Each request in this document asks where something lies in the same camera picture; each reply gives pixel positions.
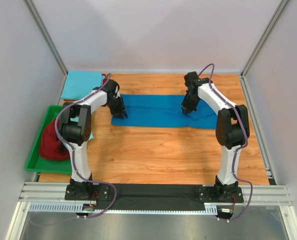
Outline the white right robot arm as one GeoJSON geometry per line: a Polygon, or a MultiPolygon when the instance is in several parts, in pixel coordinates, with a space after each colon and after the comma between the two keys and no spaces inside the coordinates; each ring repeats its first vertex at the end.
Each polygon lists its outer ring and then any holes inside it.
{"type": "Polygon", "coordinates": [[[187,87],[181,104],[183,115],[197,110],[200,101],[206,102],[216,113],[215,136],[221,146],[220,169],[213,186],[198,189],[199,200],[203,203],[242,203],[237,169],[242,149],[250,136],[248,109],[225,97],[208,78],[189,72],[184,76],[187,87]]]}

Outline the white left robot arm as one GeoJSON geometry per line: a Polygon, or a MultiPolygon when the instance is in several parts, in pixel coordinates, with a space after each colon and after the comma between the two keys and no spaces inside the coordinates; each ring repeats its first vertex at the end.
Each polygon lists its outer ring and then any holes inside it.
{"type": "Polygon", "coordinates": [[[114,118],[123,120],[128,116],[120,85],[115,80],[108,78],[82,99],[66,102],[55,119],[56,136],[68,150],[72,168],[65,200],[95,199],[100,183],[93,182],[87,146],[92,134],[92,113],[100,107],[108,107],[114,118]]]}

